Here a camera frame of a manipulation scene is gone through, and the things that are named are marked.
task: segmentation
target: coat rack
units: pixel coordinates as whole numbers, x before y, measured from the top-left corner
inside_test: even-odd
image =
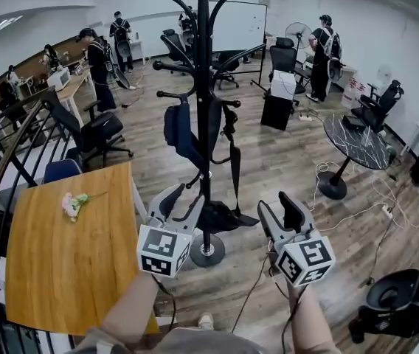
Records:
[[[197,114],[198,114],[198,142],[199,153],[207,165],[206,171],[201,172],[200,176],[200,193],[204,195],[207,201],[211,200],[211,179],[210,179],[210,161],[212,160],[212,150],[210,148],[210,120],[211,114],[214,114],[214,109],[211,110],[211,105],[215,101],[221,105],[228,105],[233,107],[240,106],[239,101],[223,101],[215,96],[214,86],[219,75],[228,67],[228,65],[235,60],[243,58],[246,55],[252,54],[265,47],[261,44],[253,49],[248,49],[240,54],[235,55],[225,62],[221,68],[212,74],[212,34],[215,26],[215,19],[223,4],[228,0],[220,0],[210,15],[209,0],[198,0],[198,23],[191,9],[182,0],[172,0],[177,3],[187,14],[192,24],[192,34],[196,41],[193,41],[193,64],[190,59],[178,47],[172,44],[164,35],[161,39],[172,46],[180,53],[184,59],[184,66],[177,66],[173,64],[166,64],[160,60],[153,65],[154,69],[166,69],[170,71],[186,72],[191,74],[194,79],[193,87],[186,94],[172,94],[164,91],[158,91],[157,97],[169,97],[182,99],[188,97],[196,92],[197,97]],[[193,262],[201,267],[213,266],[224,258],[225,248],[224,244],[217,236],[212,236],[208,232],[204,232],[202,236],[196,237],[193,243],[190,256]]]

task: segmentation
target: black pants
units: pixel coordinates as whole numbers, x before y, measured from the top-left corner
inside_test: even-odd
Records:
[[[97,106],[97,109],[100,113],[108,109],[115,109],[116,103],[114,102],[113,94],[111,93],[110,88],[107,85],[94,84],[95,91],[97,92],[97,100],[100,103]]]
[[[114,51],[116,51],[116,58],[118,59],[118,65],[120,66],[120,70],[121,72],[125,72],[126,70],[126,66],[125,66],[125,62],[128,64],[128,69],[133,69],[133,55],[130,54],[126,60],[124,60],[123,58],[121,58],[121,55],[118,53],[118,44],[115,41],[114,42]]]
[[[324,101],[326,98],[326,88],[329,81],[328,61],[329,58],[325,57],[320,63],[316,64],[315,62],[311,72],[311,88],[313,90],[311,96],[320,101]]]

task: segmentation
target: wooden floor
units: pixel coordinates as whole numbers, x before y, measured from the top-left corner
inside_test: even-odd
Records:
[[[262,77],[267,86],[270,61],[267,60]],[[159,99],[158,90],[181,93],[190,89],[190,76],[154,71],[151,63],[145,68],[135,62],[136,68],[130,79],[136,83],[139,78],[141,89],[125,91],[114,89],[117,103],[130,103],[128,109],[118,108],[117,116],[125,129],[125,145],[135,152],[133,175],[145,203],[154,195],[173,184],[188,182],[196,174],[191,163],[176,154],[165,143],[163,135],[164,112],[175,100]],[[244,65],[239,70],[258,69],[257,60]],[[291,117],[286,131],[260,125],[263,110],[263,91],[250,86],[251,78],[258,74],[236,76],[240,88],[224,84],[218,95],[242,101],[237,109],[239,121],[236,124],[235,141],[242,150],[240,208],[244,213],[257,217],[256,206],[260,199],[270,203],[278,216],[282,216],[277,194],[283,190],[288,195],[303,201],[309,208],[313,206],[316,184],[315,166],[321,162],[341,164],[344,156],[327,140],[322,123],[301,122]],[[79,90],[76,98],[80,106],[90,102],[88,86]],[[326,103],[310,104],[300,97],[298,111],[316,109],[321,119],[332,113],[343,113],[340,105],[341,94],[331,92]],[[196,130],[195,97],[191,99],[192,125]],[[401,145],[393,138],[389,141],[397,149]],[[214,153],[215,159],[229,155],[229,143],[220,138]],[[126,161],[121,154],[110,155],[110,164]],[[353,174],[344,174],[347,183],[347,197],[343,201],[332,201],[316,194],[316,208],[313,215],[318,229],[335,226],[342,218],[367,209],[374,203],[386,201],[378,195],[372,180],[379,177],[388,183],[396,193],[402,189],[399,204],[413,224],[419,223],[419,188],[413,187],[409,178],[409,168],[413,158],[406,154],[401,163],[388,169],[396,175],[394,182],[382,171],[371,171],[355,166]],[[231,187],[229,164],[212,166],[212,199],[224,201],[234,208],[234,191]],[[346,169],[352,172],[351,165]],[[375,186],[388,195],[387,188],[375,181]],[[177,210],[181,215],[189,202],[196,197],[197,188],[186,191],[181,197]],[[394,210],[396,221],[405,226],[398,208]],[[369,212],[345,221],[334,230],[325,232],[336,253],[337,264],[326,280],[314,287],[319,301],[333,331],[336,344],[343,353],[407,353],[417,341],[398,339],[390,336],[366,335],[365,342],[354,345],[350,340],[347,324],[356,315],[357,308],[364,302],[369,288],[364,281],[373,265],[375,249],[383,235],[388,221],[377,206]],[[194,325],[199,315],[208,310],[215,317],[217,330],[231,330],[248,290],[257,279],[266,256],[267,239],[260,225],[253,228],[239,228],[233,232],[218,235],[226,246],[223,262],[214,268],[197,268],[188,260],[177,278],[167,282],[176,295],[177,319],[183,325]],[[392,226],[378,253],[378,261],[373,276],[379,279],[385,274],[403,268],[419,268],[419,228]],[[235,333],[266,347],[270,353],[281,353],[280,334],[289,315],[288,303],[279,293],[268,275],[266,265],[263,276],[251,295]],[[171,312],[171,303],[165,297],[159,298],[158,307],[165,313]]]

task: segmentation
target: forearm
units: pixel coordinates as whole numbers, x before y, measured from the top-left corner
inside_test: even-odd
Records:
[[[294,289],[288,286],[292,312],[301,290],[302,288]],[[328,323],[311,286],[308,286],[302,295],[298,310],[291,322],[291,332],[295,351],[333,342]]]
[[[124,344],[138,342],[148,325],[158,290],[151,275],[138,275],[110,309],[101,329]]]

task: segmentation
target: sneaker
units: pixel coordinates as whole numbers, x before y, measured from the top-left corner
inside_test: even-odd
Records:
[[[318,97],[313,97],[311,93],[307,93],[306,94],[306,97],[309,98],[314,103],[318,103],[319,102],[319,98]]]
[[[198,320],[198,328],[202,330],[214,330],[215,321],[212,318],[212,314],[204,312]]]

